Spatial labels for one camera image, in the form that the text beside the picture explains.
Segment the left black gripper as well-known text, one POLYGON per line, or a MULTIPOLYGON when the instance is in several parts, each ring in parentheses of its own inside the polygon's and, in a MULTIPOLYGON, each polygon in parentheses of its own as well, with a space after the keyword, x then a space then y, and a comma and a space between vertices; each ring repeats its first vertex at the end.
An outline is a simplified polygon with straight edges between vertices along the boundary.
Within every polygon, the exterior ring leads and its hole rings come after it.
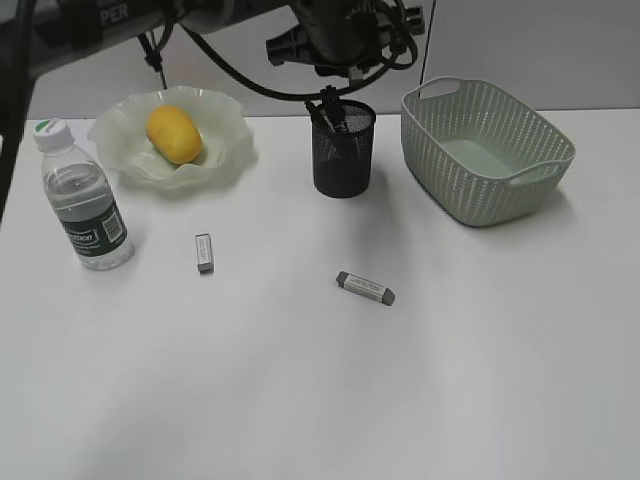
POLYGON ((402 1, 291 1, 298 24, 266 42, 268 60, 311 65, 318 75, 360 80, 375 67, 402 71, 418 59, 421 6, 402 1))

